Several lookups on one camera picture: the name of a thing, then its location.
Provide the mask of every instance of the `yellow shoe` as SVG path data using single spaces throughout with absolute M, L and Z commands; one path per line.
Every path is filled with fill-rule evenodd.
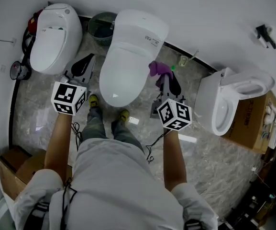
M 89 106 L 90 106 L 90 108 L 99 106 L 99 99 L 96 95 L 94 95 L 94 94 L 90 95 Z
M 129 118 L 129 111 L 128 110 L 121 111 L 119 115 L 119 120 L 123 120 L 126 123 L 128 118 Z

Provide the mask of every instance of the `jeans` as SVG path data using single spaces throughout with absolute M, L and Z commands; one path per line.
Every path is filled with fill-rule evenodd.
M 115 140 L 133 144 L 144 153 L 141 143 L 133 136 L 129 129 L 126 128 L 123 120 L 113 121 L 111 123 L 111 130 Z M 87 116 L 87 125 L 81 132 L 81 135 L 82 141 L 90 138 L 108 139 L 103 124 L 103 112 L 99 107 L 90 108 L 90 112 Z

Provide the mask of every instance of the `green wire trash basket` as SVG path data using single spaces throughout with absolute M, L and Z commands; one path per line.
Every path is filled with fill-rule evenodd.
M 88 33 L 99 45 L 110 46 L 116 17 L 115 13 L 104 12 L 95 15 L 89 21 Z

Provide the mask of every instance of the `white cube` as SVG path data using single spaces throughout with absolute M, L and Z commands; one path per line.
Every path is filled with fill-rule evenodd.
M 55 82 L 51 102 L 56 112 L 75 116 L 87 99 L 87 88 Z
M 164 128 L 179 131 L 192 123 L 191 107 L 171 99 L 163 102 L 157 111 Z

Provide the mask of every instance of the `toilet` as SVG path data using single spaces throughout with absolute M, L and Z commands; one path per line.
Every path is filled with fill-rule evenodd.
M 101 95 L 109 105 L 126 106 L 137 98 L 149 74 L 148 65 L 167 34 L 167 24 L 149 13 L 123 10 L 117 15 L 99 76 Z
M 194 114 L 207 131 L 224 135 L 230 128 L 239 100 L 266 94 L 274 79 L 260 69 L 235 73 L 230 68 L 201 80 L 194 105 Z
M 81 39 L 81 23 L 70 5 L 56 3 L 46 7 L 38 18 L 30 56 L 32 68 L 44 74 L 61 73 L 75 57 Z

